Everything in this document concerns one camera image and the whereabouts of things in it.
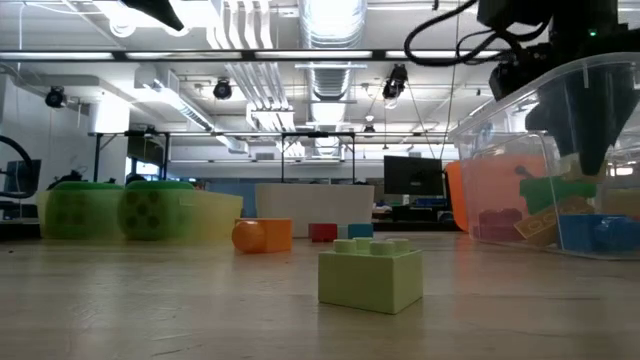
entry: ceiling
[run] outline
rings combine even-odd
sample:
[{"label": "ceiling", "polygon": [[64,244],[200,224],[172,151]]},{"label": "ceiling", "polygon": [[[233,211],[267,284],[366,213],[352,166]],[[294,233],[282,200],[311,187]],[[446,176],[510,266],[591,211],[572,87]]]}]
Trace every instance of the ceiling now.
[{"label": "ceiling", "polygon": [[[71,11],[61,1],[29,1],[29,4],[44,5],[59,11]],[[72,2],[83,12],[95,12],[98,8],[91,1]],[[433,11],[432,1],[370,0],[365,21],[362,48],[401,49],[406,35],[418,24],[457,6],[457,1],[441,0],[443,10]],[[109,21],[101,14],[80,17],[61,14],[36,6],[22,9],[20,27],[20,1],[0,0],[0,50],[18,49],[22,33],[22,49],[25,50],[177,50],[211,49],[206,41],[204,28],[195,28],[185,37],[173,37],[160,28],[139,28],[128,38],[110,35]],[[271,33],[278,48],[299,48],[299,18],[295,16],[296,1],[272,0]],[[640,0],[621,0],[621,20],[632,28],[640,27]],[[452,50],[456,39],[483,30],[475,20],[471,9],[418,36],[414,47],[424,50]],[[514,27],[514,32],[527,32],[530,28]],[[482,39],[471,38],[465,48],[472,48]],[[546,35],[532,42],[545,41]],[[492,48],[506,45],[496,42]],[[422,131],[446,132],[458,125],[475,109],[492,99],[487,79],[494,64],[480,66],[460,65],[451,68],[423,68],[407,63],[411,91],[406,90],[398,106],[386,110],[379,93],[380,85],[389,75],[392,62],[359,63],[366,69],[357,70],[350,90],[350,99],[355,103],[347,106],[345,124],[342,129],[362,131],[365,116],[373,115],[377,131]],[[138,64],[101,63],[29,63],[23,64],[24,72],[49,75],[93,75],[139,99],[133,86]],[[213,85],[219,77],[229,76],[220,63],[171,63],[169,67],[181,80],[181,93],[189,97],[227,130],[247,131],[244,120],[246,100],[239,91],[230,100],[216,101],[212,95]],[[295,110],[295,124],[304,126],[310,119],[308,112],[308,89],[304,70],[296,70],[294,63],[279,64],[282,82],[287,97]],[[189,122],[177,111],[161,103],[144,103],[133,108],[133,122],[151,123],[159,129],[188,130]]]}]

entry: light green lego brick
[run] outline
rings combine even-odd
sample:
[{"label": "light green lego brick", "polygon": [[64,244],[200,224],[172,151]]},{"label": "light green lego brick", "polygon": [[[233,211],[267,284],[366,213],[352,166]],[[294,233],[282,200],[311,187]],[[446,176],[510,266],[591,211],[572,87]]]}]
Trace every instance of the light green lego brick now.
[{"label": "light green lego brick", "polygon": [[318,267],[322,303],[397,314],[422,298],[420,251],[390,256],[329,251],[319,255]]}]

